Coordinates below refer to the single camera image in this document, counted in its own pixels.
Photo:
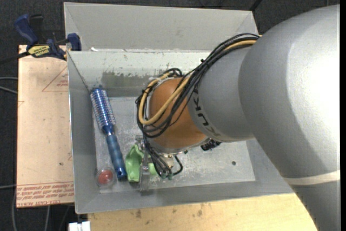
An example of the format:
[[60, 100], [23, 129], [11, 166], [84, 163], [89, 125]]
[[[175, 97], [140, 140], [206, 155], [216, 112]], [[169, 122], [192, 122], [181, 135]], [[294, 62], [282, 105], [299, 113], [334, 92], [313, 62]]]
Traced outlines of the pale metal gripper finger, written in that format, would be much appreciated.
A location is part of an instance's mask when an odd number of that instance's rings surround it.
[[139, 177], [139, 191], [146, 192], [149, 189], [150, 183], [150, 168], [147, 164], [143, 164], [140, 167], [140, 177]]
[[137, 146], [138, 153], [140, 153], [141, 156], [144, 156], [145, 153], [147, 152], [147, 148], [146, 148], [143, 137], [136, 137], [135, 141], [136, 141], [135, 145]]

